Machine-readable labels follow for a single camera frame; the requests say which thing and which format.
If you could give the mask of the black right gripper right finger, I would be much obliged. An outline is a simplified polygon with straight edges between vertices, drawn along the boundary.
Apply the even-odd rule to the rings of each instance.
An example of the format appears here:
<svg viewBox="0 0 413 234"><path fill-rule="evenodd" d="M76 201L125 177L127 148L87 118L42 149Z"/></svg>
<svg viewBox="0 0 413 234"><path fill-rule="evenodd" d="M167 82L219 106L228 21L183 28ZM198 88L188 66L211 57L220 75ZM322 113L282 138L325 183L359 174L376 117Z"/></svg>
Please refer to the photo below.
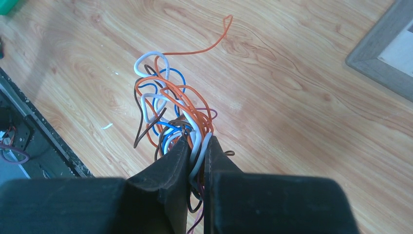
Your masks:
<svg viewBox="0 0 413 234"><path fill-rule="evenodd" d="M205 155L206 234L357 234L347 196L332 179L245 173L212 136Z"/></svg>

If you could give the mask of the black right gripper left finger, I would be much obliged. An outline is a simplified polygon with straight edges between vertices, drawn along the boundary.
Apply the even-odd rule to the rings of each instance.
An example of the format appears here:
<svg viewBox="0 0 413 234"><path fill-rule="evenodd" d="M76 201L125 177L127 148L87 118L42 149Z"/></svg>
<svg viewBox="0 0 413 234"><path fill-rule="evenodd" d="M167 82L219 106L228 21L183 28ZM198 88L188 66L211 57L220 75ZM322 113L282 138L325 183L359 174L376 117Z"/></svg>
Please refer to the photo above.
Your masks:
<svg viewBox="0 0 413 234"><path fill-rule="evenodd" d="M184 139L129 179L18 179L0 188L3 234L183 234L188 158Z"/></svg>

